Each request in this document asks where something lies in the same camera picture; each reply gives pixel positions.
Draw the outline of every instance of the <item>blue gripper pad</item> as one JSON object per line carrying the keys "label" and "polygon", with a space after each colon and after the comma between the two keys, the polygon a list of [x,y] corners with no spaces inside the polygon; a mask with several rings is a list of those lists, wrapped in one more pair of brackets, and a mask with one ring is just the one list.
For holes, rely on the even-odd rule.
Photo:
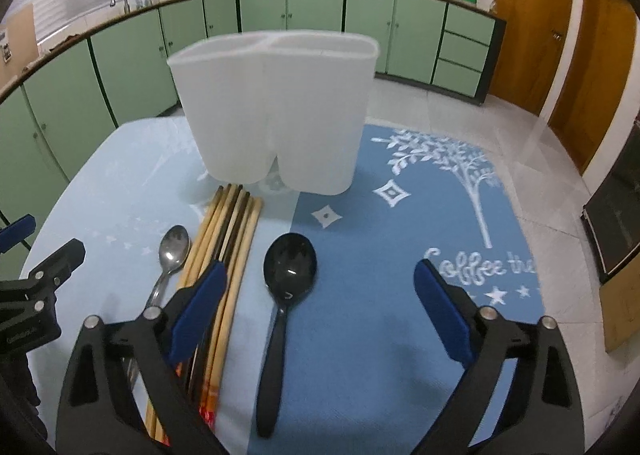
{"label": "blue gripper pad", "polygon": [[0,253],[6,253],[36,230],[36,219],[25,215],[6,228],[0,229]]}
{"label": "blue gripper pad", "polygon": [[225,289],[225,266],[222,262],[213,260],[193,287],[176,292],[174,298],[181,291],[194,291],[194,294],[172,327],[171,345],[165,354],[169,365],[175,368],[178,363],[193,355],[209,328]]}
{"label": "blue gripper pad", "polygon": [[[415,266],[415,294],[427,311],[449,358],[461,363],[466,370],[476,361],[476,353],[471,344],[470,326],[447,294],[447,282],[433,264],[430,264],[430,269],[428,261],[420,261]],[[463,291],[458,287],[452,289]]]}

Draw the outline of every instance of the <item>black spoon handle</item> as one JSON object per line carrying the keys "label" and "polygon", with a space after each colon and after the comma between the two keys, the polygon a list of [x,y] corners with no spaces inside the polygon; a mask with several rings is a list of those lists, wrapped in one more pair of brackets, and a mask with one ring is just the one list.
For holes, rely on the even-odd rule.
{"label": "black spoon handle", "polygon": [[258,435],[269,438],[273,434],[280,411],[282,376],[284,374],[284,345],[287,331],[287,308],[278,307],[271,330],[267,356],[262,366],[255,419]]}

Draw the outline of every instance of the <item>tile floor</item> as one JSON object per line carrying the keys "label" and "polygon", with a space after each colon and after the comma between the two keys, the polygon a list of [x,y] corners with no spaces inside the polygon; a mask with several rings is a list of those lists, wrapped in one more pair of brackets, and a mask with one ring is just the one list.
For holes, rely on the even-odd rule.
{"label": "tile floor", "polygon": [[640,337],[604,351],[596,267],[578,217],[590,198],[574,163],[537,116],[489,96],[476,107],[375,80],[368,123],[445,134],[486,151],[538,265],[546,313],[560,324],[578,380],[587,447],[640,377]]}

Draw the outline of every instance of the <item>stainless steel spoon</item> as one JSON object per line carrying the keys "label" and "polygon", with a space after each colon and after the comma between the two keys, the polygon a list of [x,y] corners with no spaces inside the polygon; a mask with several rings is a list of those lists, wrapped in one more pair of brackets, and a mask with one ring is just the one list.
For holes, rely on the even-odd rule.
{"label": "stainless steel spoon", "polygon": [[[158,255],[160,258],[160,267],[162,267],[162,274],[154,288],[151,290],[151,294],[146,301],[145,309],[153,305],[157,305],[162,297],[162,291],[166,286],[169,277],[176,271],[179,271],[184,265],[184,261],[187,259],[189,249],[191,247],[191,241],[189,239],[189,233],[184,226],[174,226],[164,234],[160,241],[160,247],[158,248]],[[129,388],[133,388],[138,378],[138,364],[136,360],[131,358],[127,365],[127,379],[129,380]]]}

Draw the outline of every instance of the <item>metal spoon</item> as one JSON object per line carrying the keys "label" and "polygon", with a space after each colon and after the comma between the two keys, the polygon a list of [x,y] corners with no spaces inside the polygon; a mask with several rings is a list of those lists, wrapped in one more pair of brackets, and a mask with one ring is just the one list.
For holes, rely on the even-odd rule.
{"label": "metal spoon", "polygon": [[[169,277],[182,268],[189,254],[190,247],[191,241],[189,239],[189,233],[184,226],[174,226],[164,234],[164,237],[162,237],[160,241],[160,247],[158,248],[162,274],[151,290],[149,298],[146,300],[145,309],[157,305],[160,302],[164,286],[169,280]],[[133,388],[137,378],[138,364],[135,359],[131,358],[127,365],[129,388]]]}
{"label": "metal spoon", "polygon": [[317,268],[313,245],[298,233],[286,233],[277,238],[264,257],[264,280],[278,310],[262,366],[255,406],[260,437],[268,438],[273,434],[280,411],[287,310],[302,300],[312,288]]}

